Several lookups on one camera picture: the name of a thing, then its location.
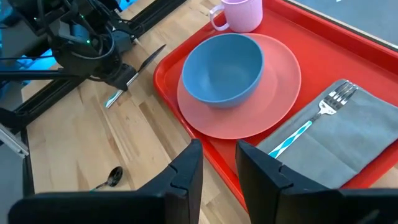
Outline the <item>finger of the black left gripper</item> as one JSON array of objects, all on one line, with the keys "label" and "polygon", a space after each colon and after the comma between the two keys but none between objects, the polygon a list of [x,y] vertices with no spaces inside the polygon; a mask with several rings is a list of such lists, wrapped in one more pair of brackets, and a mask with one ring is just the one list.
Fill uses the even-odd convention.
[{"label": "finger of the black left gripper", "polygon": [[128,90],[127,82],[133,78],[136,73],[137,71],[134,67],[124,63],[116,72],[116,75],[107,81],[107,84],[119,90]]}]

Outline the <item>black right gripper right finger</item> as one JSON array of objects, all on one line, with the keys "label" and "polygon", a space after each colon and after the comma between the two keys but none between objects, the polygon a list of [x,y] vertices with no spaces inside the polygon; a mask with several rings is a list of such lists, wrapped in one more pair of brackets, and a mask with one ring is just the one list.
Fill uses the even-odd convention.
[{"label": "black right gripper right finger", "polygon": [[252,224],[336,224],[336,192],[238,140],[236,166]]}]

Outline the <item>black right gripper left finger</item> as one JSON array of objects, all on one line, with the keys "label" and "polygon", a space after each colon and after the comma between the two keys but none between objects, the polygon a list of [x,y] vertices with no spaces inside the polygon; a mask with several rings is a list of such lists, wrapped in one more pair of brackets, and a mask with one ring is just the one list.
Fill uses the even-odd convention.
[{"label": "black right gripper left finger", "polygon": [[139,188],[144,224],[198,224],[203,187],[203,148],[193,139],[153,179]]}]

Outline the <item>knife with teal patterned handle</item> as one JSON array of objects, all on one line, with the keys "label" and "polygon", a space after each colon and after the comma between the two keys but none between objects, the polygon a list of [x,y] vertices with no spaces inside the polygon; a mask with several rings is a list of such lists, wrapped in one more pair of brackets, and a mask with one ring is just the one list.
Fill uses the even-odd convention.
[{"label": "knife with teal patterned handle", "polygon": [[[124,84],[126,85],[126,87],[128,88],[129,85],[139,76],[139,74],[147,68],[147,66],[156,58],[156,56],[158,56],[158,54],[161,53],[161,51],[163,51],[163,49],[166,47],[166,44],[162,45],[159,49],[157,49],[153,54],[151,54],[147,59],[145,59],[143,61],[143,63],[141,64],[141,66],[139,67],[138,71],[136,71],[133,76],[126,81]],[[104,107],[106,109],[109,109],[112,104],[114,102],[116,102],[116,100],[127,90],[118,90],[116,91],[113,95],[111,95],[107,101],[104,103]]]}]

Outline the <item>spoon with teal handle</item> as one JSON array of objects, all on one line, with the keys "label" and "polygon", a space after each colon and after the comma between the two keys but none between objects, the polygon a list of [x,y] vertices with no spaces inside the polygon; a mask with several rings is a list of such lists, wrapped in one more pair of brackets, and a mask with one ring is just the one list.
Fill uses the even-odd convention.
[{"label": "spoon with teal handle", "polygon": [[93,188],[91,191],[98,190],[105,186],[115,187],[116,185],[119,184],[122,176],[123,176],[123,168],[121,166],[117,166],[109,173],[108,178],[105,182],[103,182],[102,184],[99,184],[98,186]]}]

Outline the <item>grey cloth napkin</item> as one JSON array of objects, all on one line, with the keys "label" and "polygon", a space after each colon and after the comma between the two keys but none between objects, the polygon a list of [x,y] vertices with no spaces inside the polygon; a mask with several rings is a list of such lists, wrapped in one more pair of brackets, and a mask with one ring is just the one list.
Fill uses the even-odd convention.
[{"label": "grey cloth napkin", "polygon": [[319,103],[348,81],[334,82],[257,148],[325,187],[336,189],[358,175],[398,139],[398,107],[359,86],[334,115],[319,115]]}]

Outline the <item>pink plastic plate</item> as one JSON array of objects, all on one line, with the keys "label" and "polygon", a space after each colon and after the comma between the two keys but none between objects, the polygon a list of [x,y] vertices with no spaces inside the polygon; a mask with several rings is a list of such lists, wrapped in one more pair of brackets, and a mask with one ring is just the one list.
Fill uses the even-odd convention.
[{"label": "pink plastic plate", "polygon": [[281,41],[249,33],[265,53],[265,69],[254,93],[235,108],[217,109],[194,99],[178,82],[181,114],[197,131],[218,139],[242,139],[278,123],[293,107],[300,91],[301,71],[294,53]]}]

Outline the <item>fork with teal patterned handle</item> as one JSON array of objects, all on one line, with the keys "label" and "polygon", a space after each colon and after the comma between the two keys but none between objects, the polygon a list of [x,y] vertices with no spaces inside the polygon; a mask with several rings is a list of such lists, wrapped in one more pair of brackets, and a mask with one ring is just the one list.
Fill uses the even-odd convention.
[{"label": "fork with teal patterned handle", "polygon": [[332,92],[327,94],[324,99],[322,99],[318,108],[317,114],[312,116],[306,123],[298,128],[294,133],[292,133],[288,138],[281,142],[277,147],[275,147],[271,152],[268,153],[269,156],[274,159],[278,158],[288,147],[290,147],[317,119],[322,115],[334,115],[338,110],[347,104],[348,100],[354,95],[354,93],[359,89],[354,83],[350,81],[345,81],[343,84],[338,86]]}]

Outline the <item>blue plastic bowl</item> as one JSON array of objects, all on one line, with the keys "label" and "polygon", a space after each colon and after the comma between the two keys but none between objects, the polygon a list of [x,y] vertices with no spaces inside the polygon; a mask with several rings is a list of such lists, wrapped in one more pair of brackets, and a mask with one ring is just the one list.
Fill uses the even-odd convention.
[{"label": "blue plastic bowl", "polygon": [[182,68],[182,83],[194,99],[216,108],[231,108],[253,94],[263,71],[264,53],[253,38],[220,34],[189,53]]}]

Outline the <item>pink plastic mug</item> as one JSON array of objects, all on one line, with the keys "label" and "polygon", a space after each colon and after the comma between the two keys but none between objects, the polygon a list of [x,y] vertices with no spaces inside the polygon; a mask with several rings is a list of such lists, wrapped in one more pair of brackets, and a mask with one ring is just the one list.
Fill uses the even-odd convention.
[{"label": "pink plastic mug", "polygon": [[[215,16],[224,12],[226,23],[215,24]],[[262,0],[221,0],[221,4],[209,11],[212,26],[218,31],[231,29],[233,32],[247,33],[256,29],[263,18]]]}]

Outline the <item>red plastic tray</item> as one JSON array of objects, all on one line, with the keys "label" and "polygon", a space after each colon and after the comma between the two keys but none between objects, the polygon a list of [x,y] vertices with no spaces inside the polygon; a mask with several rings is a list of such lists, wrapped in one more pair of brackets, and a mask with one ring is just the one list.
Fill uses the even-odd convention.
[{"label": "red plastic tray", "polygon": [[[309,104],[323,88],[342,78],[398,106],[398,52],[344,29],[298,4],[263,0],[263,10],[265,16],[256,32],[281,41],[294,53],[302,79],[298,97],[289,112],[271,128],[243,138],[245,141],[259,143]],[[198,44],[216,34],[210,24],[194,33],[160,61],[153,84],[187,133],[201,141],[205,157],[238,202],[243,203],[235,163],[237,139],[218,139],[197,131],[187,123],[177,102],[178,82],[186,57]]]}]

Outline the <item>silver aluminium extrusion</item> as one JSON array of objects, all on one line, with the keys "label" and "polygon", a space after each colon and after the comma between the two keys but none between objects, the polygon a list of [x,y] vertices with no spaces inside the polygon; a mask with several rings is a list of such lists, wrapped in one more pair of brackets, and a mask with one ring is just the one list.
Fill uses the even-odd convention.
[{"label": "silver aluminium extrusion", "polygon": [[25,158],[29,155],[29,148],[5,126],[0,123],[0,141],[11,148],[17,155]]}]

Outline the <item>black table frame rail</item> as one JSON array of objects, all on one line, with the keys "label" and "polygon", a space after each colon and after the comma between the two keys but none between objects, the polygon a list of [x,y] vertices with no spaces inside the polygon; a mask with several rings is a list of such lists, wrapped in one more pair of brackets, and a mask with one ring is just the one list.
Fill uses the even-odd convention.
[{"label": "black table frame rail", "polygon": [[[118,0],[100,0],[108,9],[115,12],[119,18],[119,7]],[[186,0],[153,0],[147,7],[139,12],[132,19],[124,19],[128,21],[128,26],[132,30],[132,40],[128,43],[131,49],[134,41],[140,36],[145,34],[149,29],[155,26],[163,18],[168,16],[176,8],[185,3]],[[21,16],[13,10],[17,16],[21,19]],[[48,47],[48,41],[46,35],[37,36],[46,41]],[[17,70],[3,70],[0,72],[10,72]],[[3,82],[9,81],[25,81],[25,80],[4,80],[0,79],[0,86]],[[69,94],[73,89],[78,87],[85,80],[47,80],[49,84],[45,85],[40,91],[31,96],[27,101],[21,104],[13,111],[0,108],[0,123],[5,127],[9,128],[13,133],[18,133],[24,129],[28,124],[33,122],[47,109],[53,106],[56,102],[61,100],[64,96]]]}]

